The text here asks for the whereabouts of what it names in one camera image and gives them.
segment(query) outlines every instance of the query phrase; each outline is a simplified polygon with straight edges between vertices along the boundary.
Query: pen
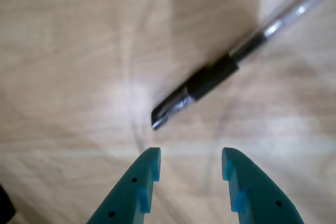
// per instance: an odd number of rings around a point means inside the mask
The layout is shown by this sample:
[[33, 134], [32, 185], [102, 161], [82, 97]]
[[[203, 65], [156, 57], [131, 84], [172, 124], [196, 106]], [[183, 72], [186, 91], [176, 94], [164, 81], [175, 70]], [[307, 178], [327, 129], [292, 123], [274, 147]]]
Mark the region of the pen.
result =
[[177, 112], [192, 105], [239, 69], [239, 63], [278, 31], [292, 23], [321, 0], [296, 0], [266, 25], [253, 31], [224, 56], [205, 65], [173, 91], [153, 111], [152, 128], [157, 130]]

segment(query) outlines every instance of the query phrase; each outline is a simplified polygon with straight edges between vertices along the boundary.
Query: wood grain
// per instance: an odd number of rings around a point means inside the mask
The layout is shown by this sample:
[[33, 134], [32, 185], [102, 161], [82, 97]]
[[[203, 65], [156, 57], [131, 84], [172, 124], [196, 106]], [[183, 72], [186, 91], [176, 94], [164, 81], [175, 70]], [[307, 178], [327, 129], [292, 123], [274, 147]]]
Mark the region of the wood grain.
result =
[[286, 0], [0, 0], [0, 183], [11, 224], [85, 223], [146, 148], [145, 223], [238, 223], [221, 150], [250, 156], [306, 224], [336, 220], [336, 0], [158, 132], [150, 112]]

